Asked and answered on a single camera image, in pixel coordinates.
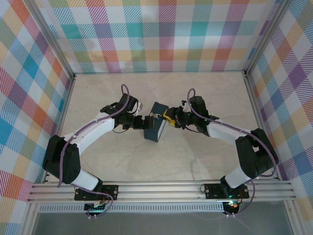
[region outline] marble-patterned surface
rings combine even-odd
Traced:
[[[210,114],[243,128],[257,127],[239,72],[82,74],[76,79],[63,135],[118,101],[122,83],[143,103],[143,116],[155,101],[179,106],[193,87]],[[106,181],[219,179],[238,164],[234,146],[167,124],[158,143],[145,140],[141,130],[109,132],[81,156],[82,168]]]

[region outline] vent grille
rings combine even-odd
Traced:
[[[177,212],[222,212],[222,202],[201,203],[123,203],[113,204],[108,212],[148,212],[148,213],[177,213]],[[42,204],[40,213],[77,213],[85,212],[84,204]]]

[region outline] black base bracket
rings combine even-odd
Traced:
[[[206,199],[247,199],[249,198],[248,188],[245,185],[240,185],[235,188],[232,192],[228,193],[228,196],[225,195],[221,184],[204,184],[204,192]]]
[[[113,197],[115,201],[118,195],[118,185],[99,185],[96,187],[96,192],[104,192]],[[82,189],[77,189],[74,197],[75,201],[106,201],[110,200],[108,196],[102,194],[94,194],[90,192],[83,191]]]

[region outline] beige floor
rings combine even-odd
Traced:
[[[193,87],[210,114],[239,127],[257,127],[239,72],[95,74],[77,76],[63,135],[118,101],[122,83],[143,103],[142,115],[155,101],[179,106]],[[81,156],[82,168],[105,181],[219,179],[238,163],[234,146],[168,125],[158,143],[145,140],[141,130],[109,132]]]

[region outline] yellow object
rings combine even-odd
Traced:
[[[168,116],[166,115],[166,112],[167,112],[167,110],[165,110],[165,112],[164,112],[164,114],[163,114],[163,117],[166,118],[167,121],[168,121],[172,126],[175,127],[175,120],[172,120],[170,117],[168,117]]]

